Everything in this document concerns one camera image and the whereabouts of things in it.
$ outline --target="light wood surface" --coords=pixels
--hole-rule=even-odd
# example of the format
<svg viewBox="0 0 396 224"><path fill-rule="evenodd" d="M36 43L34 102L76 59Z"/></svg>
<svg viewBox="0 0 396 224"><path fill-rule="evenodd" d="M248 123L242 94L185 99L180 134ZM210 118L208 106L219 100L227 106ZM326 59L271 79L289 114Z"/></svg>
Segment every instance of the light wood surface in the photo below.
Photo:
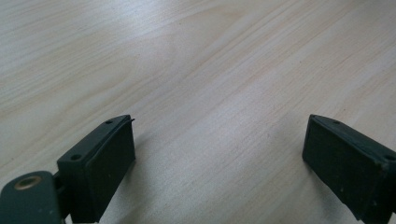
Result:
<svg viewBox="0 0 396 224"><path fill-rule="evenodd" d="M1 188L121 114L137 163L101 223L356 223L304 134L396 149L396 1L1 2Z"/></svg>

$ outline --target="wood grain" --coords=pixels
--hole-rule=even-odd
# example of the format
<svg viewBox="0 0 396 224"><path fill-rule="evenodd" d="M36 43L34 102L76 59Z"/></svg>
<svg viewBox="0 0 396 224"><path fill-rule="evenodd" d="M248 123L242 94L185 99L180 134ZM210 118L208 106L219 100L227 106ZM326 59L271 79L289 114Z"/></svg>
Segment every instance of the wood grain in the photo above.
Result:
<svg viewBox="0 0 396 224"><path fill-rule="evenodd" d="M1 5L1 188L131 114L102 223L355 223L302 161L309 114L396 149L393 0Z"/></svg>

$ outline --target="black mechanical part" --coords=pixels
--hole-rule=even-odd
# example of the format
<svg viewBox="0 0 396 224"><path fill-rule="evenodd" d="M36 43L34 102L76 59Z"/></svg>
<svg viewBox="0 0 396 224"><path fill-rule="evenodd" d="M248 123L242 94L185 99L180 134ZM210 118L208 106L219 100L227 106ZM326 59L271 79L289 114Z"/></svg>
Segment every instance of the black mechanical part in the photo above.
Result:
<svg viewBox="0 0 396 224"><path fill-rule="evenodd" d="M34 172L9 182L0 197L0 223L98 222L134 155L129 115L110 119L68 150L59 172Z"/></svg>
<svg viewBox="0 0 396 224"><path fill-rule="evenodd" d="M335 119L311 115L304 161L365 223L388 223L395 211L396 153Z"/></svg>

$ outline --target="table surface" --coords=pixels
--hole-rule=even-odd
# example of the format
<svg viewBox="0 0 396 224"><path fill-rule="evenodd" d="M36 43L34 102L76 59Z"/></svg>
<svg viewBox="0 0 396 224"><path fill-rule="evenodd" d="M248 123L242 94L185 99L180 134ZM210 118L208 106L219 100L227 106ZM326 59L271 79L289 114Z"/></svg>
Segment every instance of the table surface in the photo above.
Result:
<svg viewBox="0 0 396 224"><path fill-rule="evenodd" d="M0 187L131 114L101 223L356 223L306 123L396 148L395 22L394 0L3 1Z"/></svg>

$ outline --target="wooden table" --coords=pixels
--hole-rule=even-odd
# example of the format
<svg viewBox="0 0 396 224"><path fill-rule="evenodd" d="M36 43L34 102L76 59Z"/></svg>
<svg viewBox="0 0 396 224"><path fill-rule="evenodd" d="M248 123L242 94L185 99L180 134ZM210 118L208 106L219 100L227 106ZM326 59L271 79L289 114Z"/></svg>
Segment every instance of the wooden table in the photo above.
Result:
<svg viewBox="0 0 396 224"><path fill-rule="evenodd" d="M396 148L394 0L12 0L0 24L1 188L136 119L101 223L355 223L302 161L308 116Z"/></svg>

